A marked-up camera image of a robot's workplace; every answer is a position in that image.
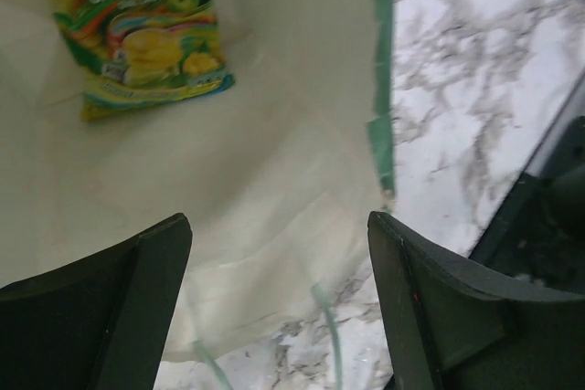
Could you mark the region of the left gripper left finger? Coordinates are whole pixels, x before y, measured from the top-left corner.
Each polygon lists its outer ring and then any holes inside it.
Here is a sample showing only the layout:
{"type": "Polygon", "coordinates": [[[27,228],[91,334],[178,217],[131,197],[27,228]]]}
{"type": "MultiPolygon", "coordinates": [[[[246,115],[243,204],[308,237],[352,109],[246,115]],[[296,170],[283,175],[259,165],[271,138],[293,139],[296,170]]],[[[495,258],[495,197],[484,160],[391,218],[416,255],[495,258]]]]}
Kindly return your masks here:
{"type": "Polygon", "coordinates": [[[1,386],[151,389],[192,245],[175,214],[1,289],[1,386]]]}

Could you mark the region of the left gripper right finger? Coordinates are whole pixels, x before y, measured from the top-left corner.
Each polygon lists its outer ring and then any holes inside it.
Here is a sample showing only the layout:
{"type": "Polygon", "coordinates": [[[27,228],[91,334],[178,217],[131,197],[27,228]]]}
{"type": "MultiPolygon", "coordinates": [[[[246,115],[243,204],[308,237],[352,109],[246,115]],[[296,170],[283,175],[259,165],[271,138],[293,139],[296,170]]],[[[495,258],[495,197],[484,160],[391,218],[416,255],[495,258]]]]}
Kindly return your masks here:
{"type": "Polygon", "coordinates": [[[584,299],[508,277],[395,217],[367,223],[392,389],[581,389],[584,299]]]}

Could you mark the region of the green paper bag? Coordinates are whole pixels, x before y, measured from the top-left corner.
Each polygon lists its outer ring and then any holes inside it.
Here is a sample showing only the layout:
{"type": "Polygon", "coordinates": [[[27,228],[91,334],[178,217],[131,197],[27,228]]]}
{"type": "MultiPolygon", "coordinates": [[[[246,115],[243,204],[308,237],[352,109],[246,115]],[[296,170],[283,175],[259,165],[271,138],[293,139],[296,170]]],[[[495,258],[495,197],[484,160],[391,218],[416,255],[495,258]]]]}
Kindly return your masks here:
{"type": "Polygon", "coordinates": [[[182,214],[160,363],[213,364],[324,308],[382,201],[381,5],[213,4],[230,88],[86,121],[50,1],[1,0],[1,289],[182,214]]]}

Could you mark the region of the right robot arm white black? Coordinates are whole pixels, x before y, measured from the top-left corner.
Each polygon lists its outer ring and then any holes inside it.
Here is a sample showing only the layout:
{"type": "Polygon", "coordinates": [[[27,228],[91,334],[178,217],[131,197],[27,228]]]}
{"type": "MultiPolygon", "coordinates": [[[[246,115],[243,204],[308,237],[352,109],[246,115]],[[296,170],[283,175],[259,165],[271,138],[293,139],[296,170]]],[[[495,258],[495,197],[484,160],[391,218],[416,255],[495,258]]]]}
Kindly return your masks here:
{"type": "Polygon", "coordinates": [[[584,292],[584,118],[555,141],[544,169],[525,169],[469,259],[517,279],[584,292]]]}

